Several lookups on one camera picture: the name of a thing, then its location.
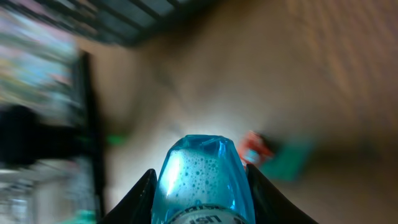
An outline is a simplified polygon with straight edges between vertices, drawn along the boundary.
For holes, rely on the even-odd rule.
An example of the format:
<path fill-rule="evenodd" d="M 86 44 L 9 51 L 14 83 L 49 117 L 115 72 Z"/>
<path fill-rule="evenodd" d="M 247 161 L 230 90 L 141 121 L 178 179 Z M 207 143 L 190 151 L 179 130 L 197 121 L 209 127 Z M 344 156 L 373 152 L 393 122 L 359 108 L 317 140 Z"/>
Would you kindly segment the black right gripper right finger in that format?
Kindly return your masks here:
<path fill-rule="evenodd" d="M 251 189 L 256 224 L 317 224 L 287 199 L 256 166 L 248 164 L 246 176 Z"/>

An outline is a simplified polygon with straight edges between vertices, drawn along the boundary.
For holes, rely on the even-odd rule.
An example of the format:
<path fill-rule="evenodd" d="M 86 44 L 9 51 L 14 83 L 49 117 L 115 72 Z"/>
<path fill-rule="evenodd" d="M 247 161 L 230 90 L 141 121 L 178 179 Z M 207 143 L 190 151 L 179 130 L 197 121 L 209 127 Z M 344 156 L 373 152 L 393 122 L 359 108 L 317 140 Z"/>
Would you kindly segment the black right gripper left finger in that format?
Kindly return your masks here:
<path fill-rule="evenodd" d="M 149 169 L 99 224 L 151 224 L 157 176 Z"/>

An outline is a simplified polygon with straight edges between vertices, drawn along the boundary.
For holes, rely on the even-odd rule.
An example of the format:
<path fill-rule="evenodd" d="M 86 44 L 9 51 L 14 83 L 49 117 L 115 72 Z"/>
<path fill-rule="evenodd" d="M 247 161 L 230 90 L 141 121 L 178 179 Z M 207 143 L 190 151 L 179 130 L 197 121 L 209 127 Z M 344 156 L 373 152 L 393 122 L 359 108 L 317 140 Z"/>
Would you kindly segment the mint green wipes packet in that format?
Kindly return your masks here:
<path fill-rule="evenodd" d="M 293 182 L 302 174 L 315 147 L 312 139 L 288 139 L 276 148 L 274 157 L 259 167 L 270 180 Z"/>

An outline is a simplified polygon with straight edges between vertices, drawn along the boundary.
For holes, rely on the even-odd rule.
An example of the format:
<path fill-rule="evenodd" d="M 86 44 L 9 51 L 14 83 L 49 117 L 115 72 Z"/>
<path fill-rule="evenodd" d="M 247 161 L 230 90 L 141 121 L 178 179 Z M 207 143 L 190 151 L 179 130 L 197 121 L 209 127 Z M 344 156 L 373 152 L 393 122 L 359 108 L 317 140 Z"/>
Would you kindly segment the red Nescafe coffee stick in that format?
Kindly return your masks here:
<path fill-rule="evenodd" d="M 259 167 L 274 157 L 264 138 L 253 131 L 246 133 L 237 147 L 237 152 L 244 167 L 248 164 Z"/>

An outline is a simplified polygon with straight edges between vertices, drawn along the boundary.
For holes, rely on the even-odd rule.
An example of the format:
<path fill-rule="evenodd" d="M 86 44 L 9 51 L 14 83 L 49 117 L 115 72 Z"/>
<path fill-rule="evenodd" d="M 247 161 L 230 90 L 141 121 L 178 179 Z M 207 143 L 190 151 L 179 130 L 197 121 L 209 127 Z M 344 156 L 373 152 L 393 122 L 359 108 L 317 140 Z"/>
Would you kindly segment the teal lidded small jar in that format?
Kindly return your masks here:
<path fill-rule="evenodd" d="M 232 140 L 187 135 L 168 151 L 152 223 L 255 223 L 248 179 Z"/>

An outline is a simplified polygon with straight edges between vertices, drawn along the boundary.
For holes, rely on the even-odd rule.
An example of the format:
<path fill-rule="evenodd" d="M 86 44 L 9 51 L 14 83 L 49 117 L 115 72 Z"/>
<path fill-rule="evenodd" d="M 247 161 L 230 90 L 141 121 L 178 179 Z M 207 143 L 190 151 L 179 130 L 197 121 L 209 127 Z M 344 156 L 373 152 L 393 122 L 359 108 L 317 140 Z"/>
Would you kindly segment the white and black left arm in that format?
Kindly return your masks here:
<path fill-rule="evenodd" d="M 5 165 L 91 156 L 93 152 L 79 137 L 79 129 L 45 124 L 28 107 L 11 105 L 1 110 L 1 163 Z"/>

